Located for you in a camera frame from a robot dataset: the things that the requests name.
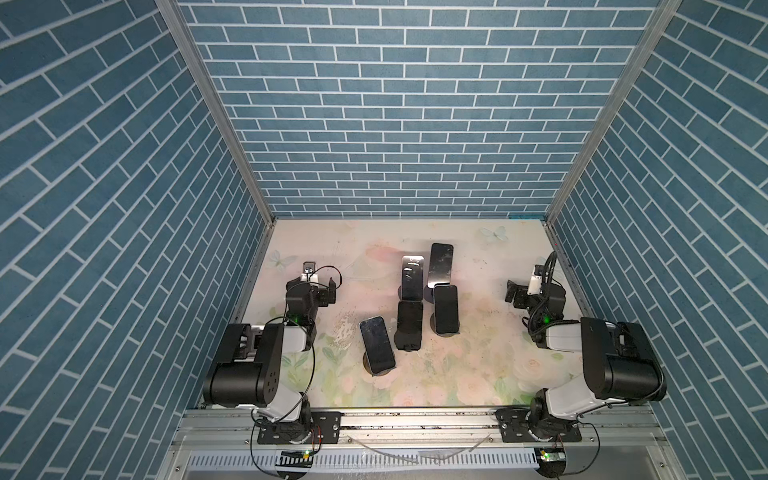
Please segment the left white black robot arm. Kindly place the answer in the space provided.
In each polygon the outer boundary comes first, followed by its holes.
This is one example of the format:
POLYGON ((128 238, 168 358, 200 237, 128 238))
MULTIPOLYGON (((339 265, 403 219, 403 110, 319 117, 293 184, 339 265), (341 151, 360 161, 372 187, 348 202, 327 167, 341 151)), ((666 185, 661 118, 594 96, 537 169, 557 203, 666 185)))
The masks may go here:
POLYGON ((248 409, 261 444, 321 441, 308 391, 282 383, 281 366, 286 352, 316 357, 317 313, 336 302, 338 287, 333 279, 323 284, 305 274, 287 283, 283 314, 261 326, 228 325, 203 381, 204 403, 248 409))

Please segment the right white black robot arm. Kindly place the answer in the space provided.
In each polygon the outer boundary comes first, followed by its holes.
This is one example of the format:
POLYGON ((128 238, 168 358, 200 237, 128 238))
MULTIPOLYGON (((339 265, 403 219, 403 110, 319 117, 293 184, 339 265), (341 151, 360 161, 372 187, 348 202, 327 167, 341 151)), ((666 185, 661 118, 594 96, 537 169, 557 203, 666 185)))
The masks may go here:
POLYGON ((515 441, 551 441, 573 435, 586 414, 618 405, 658 402, 667 393, 665 373, 640 325, 564 316, 566 290, 554 278, 557 254, 533 268, 526 285, 507 282, 505 301, 526 315, 534 345, 579 354, 582 371, 565 384, 539 390, 527 408, 497 411, 515 441))

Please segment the wood-base grey phone stand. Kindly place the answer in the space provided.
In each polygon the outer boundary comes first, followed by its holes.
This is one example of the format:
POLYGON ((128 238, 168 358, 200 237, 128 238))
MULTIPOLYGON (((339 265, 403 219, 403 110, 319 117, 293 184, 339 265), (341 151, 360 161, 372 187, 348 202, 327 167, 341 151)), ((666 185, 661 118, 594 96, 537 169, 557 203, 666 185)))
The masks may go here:
POLYGON ((445 329, 444 325, 442 323, 439 323, 434 316, 430 318, 430 328, 435 335, 442 338, 450 338, 459 333, 459 330, 457 328, 451 327, 451 328, 445 329))

